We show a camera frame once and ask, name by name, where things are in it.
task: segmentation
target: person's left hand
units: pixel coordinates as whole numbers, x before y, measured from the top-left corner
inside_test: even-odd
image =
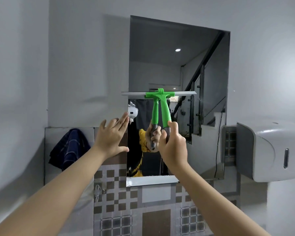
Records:
[[[106,120],[104,120],[99,126],[95,143],[91,150],[95,150],[96,153],[101,153],[104,156],[103,160],[115,156],[120,152],[128,152],[128,147],[119,146],[128,127],[128,123],[129,117],[127,112],[124,113],[120,119],[114,118],[110,120],[106,127]]]
[[[151,137],[151,130],[152,124],[148,127],[147,131],[145,132],[145,140],[147,142],[147,147],[151,152],[158,152],[158,142],[161,137],[161,126],[158,126],[157,129],[153,132],[153,137]],[[151,141],[155,143],[155,149],[151,149]]]

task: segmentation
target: mirror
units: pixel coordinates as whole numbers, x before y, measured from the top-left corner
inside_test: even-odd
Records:
[[[186,138],[189,164],[206,180],[224,178],[229,43],[227,31],[130,19],[129,92],[196,91],[167,104]],[[128,106],[138,114],[128,126],[127,186],[178,182],[159,152],[146,145],[153,100],[129,96]],[[161,104],[158,111],[163,128]]]

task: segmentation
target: ceiling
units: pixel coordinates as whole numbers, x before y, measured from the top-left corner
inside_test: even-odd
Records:
[[[182,66],[207,49],[218,30],[131,16],[130,61]]]

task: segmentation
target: hand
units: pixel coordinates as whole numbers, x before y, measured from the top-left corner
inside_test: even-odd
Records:
[[[127,112],[120,119],[114,118],[110,120],[107,127],[105,127],[106,120],[104,120],[99,126],[95,143],[91,149],[103,154],[103,160],[115,156],[120,152],[128,152],[128,147],[119,146],[128,127],[128,123],[129,117]]]
[[[161,126],[158,126],[157,129],[153,132],[153,137],[151,137],[152,127],[152,124],[150,124],[147,131],[145,132],[145,140],[147,142],[147,147],[151,152],[158,152],[158,143],[161,137]],[[154,150],[151,149],[151,141],[155,143]]]
[[[165,130],[162,130],[158,149],[166,166],[172,173],[176,174],[177,170],[182,166],[188,165],[187,145],[186,139],[178,132],[178,124],[168,121],[168,126],[170,127],[168,143],[166,143],[167,133]]]

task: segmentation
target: plaid cloth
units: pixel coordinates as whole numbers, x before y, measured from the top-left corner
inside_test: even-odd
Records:
[[[68,131],[50,153],[49,163],[62,171],[71,166],[90,149],[81,130],[73,128]]]

